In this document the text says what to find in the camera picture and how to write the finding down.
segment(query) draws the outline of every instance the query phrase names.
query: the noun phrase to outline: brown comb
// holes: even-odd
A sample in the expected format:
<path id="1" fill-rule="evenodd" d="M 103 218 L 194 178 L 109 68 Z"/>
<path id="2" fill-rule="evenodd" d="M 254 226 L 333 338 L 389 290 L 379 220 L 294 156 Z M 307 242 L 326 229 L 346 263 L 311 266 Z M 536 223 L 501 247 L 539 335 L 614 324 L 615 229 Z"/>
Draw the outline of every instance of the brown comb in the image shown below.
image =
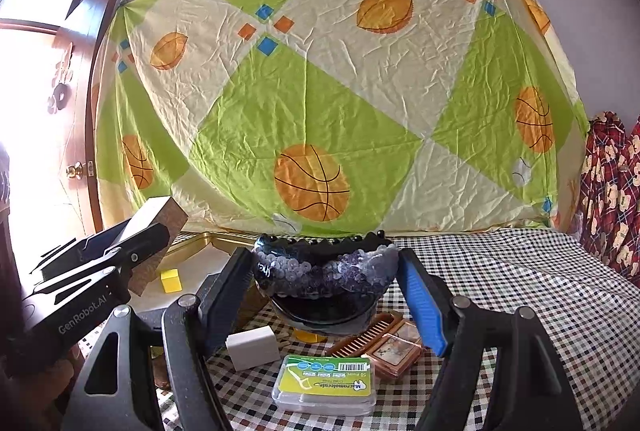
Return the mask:
<path id="1" fill-rule="evenodd" d="M 347 337 L 325 352 L 326 357 L 359 357 L 376 344 L 384 334 L 402 320 L 402 314 L 391 310 L 376 314 L 367 330 L 360 335 Z"/>

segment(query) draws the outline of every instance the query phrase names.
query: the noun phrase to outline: yellow cube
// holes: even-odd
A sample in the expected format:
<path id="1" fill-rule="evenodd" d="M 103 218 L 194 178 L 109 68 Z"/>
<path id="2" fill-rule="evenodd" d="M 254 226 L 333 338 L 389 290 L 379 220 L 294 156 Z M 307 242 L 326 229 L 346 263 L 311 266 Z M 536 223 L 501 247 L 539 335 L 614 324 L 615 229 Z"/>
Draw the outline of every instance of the yellow cube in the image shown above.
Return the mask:
<path id="1" fill-rule="evenodd" d="M 178 275 L 178 269 L 172 268 L 171 270 L 164 270 L 160 274 L 160 281 L 162 282 L 162 288 L 164 292 L 170 294 L 172 292 L 179 292 L 182 290 L 180 284 L 180 276 Z"/>

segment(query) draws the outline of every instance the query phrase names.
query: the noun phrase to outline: barcode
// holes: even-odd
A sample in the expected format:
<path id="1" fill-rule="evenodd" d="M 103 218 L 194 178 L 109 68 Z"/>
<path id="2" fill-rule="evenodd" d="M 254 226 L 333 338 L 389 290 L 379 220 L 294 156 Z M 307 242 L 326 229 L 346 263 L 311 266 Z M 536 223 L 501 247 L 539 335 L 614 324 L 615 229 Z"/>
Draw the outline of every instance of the barcode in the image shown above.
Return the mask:
<path id="1" fill-rule="evenodd" d="M 367 371 L 366 363 L 338 363 L 338 371 Z"/>

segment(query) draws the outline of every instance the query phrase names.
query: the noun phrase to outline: checkered tablecloth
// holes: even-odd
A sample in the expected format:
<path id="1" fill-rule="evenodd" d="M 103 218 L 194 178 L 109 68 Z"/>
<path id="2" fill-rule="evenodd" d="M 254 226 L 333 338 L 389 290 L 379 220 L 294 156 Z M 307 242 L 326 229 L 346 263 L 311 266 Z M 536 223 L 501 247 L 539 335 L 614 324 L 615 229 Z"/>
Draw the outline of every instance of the checkered tablecloth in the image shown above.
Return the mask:
<path id="1" fill-rule="evenodd" d="M 606 426 L 640 380 L 640 289 L 628 283 L 575 239 L 532 229 L 492 233 L 399 237 L 412 247 L 426 269 L 442 277 L 453 293 L 482 308 L 513 313 L 529 305 L 542 320 L 558 350 L 586 430 Z M 401 291 L 393 283 L 380 311 L 409 317 Z M 331 342 L 306 345 L 290 338 L 290 328 L 267 305 L 246 329 L 271 325 L 282 356 L 321 355 Z M 466 429 L 480 430 L 493 381 L 495 350 L 484 354 L 478 390 Z M 440 369 L 427 351 L 396 383 L 378 385 L 378 403 L 369 417 L 323 417 L 279 411 L 271 389 L 281 362 L 236 373 L 225 351 L 209 362 L 222 404 L 234 429 L 257 431 L 348 431 L 414 428 Z M 172 395 L 158 391 L 164 423 L 180 431 Z"/>

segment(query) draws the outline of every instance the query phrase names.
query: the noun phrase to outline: yellow block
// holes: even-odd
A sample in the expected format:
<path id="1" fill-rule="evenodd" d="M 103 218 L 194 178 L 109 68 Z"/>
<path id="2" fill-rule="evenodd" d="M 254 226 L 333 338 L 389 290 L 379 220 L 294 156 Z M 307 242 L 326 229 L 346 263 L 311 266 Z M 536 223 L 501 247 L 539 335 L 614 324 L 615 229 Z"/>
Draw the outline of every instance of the yellow block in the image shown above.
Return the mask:
<path id="1" fill-rule="evenodd" d="M 324 337 L 324 335 L 312 334 L 299 329 L 294 329 L 291 335 L 294 339 L 297 339 L 302 343 L 316 344 L 324 343 L 326 341 L 326 337 Z"/>
<path id="2" fill-rule="evenodd" d="M 160 274 L 160 281 L 162 282 L 162 288 L 164 292 L 170 294 L 172 292 L 179 292 L 182 290 L 180 284 L 180 276 L 178 276 L 178 269 L 172 268 L 171 270 L 163 270 Z"/>

